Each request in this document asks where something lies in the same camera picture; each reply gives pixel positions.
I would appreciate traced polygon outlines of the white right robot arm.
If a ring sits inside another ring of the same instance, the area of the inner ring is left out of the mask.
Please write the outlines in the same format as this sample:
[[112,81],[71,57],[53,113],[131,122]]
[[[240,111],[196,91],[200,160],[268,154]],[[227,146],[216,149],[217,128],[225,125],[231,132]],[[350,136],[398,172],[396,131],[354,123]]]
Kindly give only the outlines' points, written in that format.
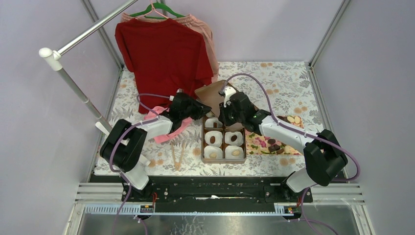
[[347,157],[331,131],[307,133],[256,108],[247,95],[231,86],[226,86],[219,94],[224,98],[219,105],[219,119],[226,126],[240,123],[246,130],[281,141],[304,156],[305,167],[290,174],[280,189],[285,201],[294,201],[301,191],[312,185],[327,186],[347,165]]

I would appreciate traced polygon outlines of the floral chocolate tray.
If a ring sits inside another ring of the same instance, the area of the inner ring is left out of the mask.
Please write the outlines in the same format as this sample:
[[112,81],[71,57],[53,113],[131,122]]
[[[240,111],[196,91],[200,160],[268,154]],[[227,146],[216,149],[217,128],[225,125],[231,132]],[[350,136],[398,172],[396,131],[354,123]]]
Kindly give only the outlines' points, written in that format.
[[245,130],[245,147],[249,155],[302,155],[293,147],[270,137]]

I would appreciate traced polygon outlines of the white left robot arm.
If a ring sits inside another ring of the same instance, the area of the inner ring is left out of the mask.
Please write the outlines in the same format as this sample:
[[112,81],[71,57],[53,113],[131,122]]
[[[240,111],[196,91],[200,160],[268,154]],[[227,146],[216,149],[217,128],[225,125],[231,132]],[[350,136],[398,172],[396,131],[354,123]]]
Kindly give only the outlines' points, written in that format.
[[119,173],[134,188],[133,195],[140,201],[148,200],[152,194],[148,185],[149,177],[139,162],[145,142],[172,134],[181,127],[183,120],[198,120],[211,111],[211,107],[183,92],[167,96],[166,99],[171,102],[169,107],[153,119],[136,124],[125,119],[118,120],[99,151],[100,157],[109,163],[110,170]]

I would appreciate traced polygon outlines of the gold chocolate box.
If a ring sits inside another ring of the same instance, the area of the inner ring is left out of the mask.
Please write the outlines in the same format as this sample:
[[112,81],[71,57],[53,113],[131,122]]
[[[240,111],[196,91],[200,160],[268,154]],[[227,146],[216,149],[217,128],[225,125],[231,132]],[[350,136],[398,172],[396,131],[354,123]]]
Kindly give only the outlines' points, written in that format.
[[246,161],[245,129],[227,128],[213,112],[202,123],[202,162],[206,164],[243,164]]

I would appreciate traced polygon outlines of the gold box lid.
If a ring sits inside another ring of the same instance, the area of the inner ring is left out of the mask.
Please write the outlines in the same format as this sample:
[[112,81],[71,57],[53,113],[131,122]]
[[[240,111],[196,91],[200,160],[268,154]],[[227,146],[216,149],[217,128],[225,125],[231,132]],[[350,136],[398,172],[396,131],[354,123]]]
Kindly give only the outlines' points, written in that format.
[[[221,92],[225,87],[233,87],[235,88],[232,84],[228,83],[225,84],[224,80],[220,80],[217,81],[215,83],[212,83],[208,86],[204,86],[202,88],[198,88],[195,93],[197,95],[197,97],[199,98],[199,100],[207,105],[211,107],[211,111],[214,113],[214,115],[218,118],[220,111],[219,111],[219,104],[222,103],[224,101],[224,97],[220,96],[219,92]],[[226,126],[227,128],[231,128],[234,130],[239,130],[242,128],[245,128],[246,130],[250,131],[250,132],[254,132],[254,133],[259,133],[259,125],[256,123],[255,118],[253,116],[253,118],[251,119],[251,122],[253,124],[252,127],[244,127],[242,124],[240,123],[236,123],[234,125],[231,126]]]

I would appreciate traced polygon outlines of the pink cloth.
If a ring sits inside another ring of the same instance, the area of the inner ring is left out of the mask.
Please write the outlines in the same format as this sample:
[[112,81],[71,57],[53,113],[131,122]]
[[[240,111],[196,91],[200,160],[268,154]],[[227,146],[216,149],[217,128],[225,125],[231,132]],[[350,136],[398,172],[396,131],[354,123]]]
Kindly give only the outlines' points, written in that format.
[[[163,108],[161,106],[155,106],[152,110],[156,112],[157,114],[161,114],[163,111],[167,110],[167,108]],[[156,143],[163,143],[163,142],[172,140],[175,137],[177,137],[181,132],[183,132],[192,122],[193,122],[193,119],[188,117],[182,121],[181,126],[177,130],[175,130],[171,134],[156,136],[154,137],[154,141]]]

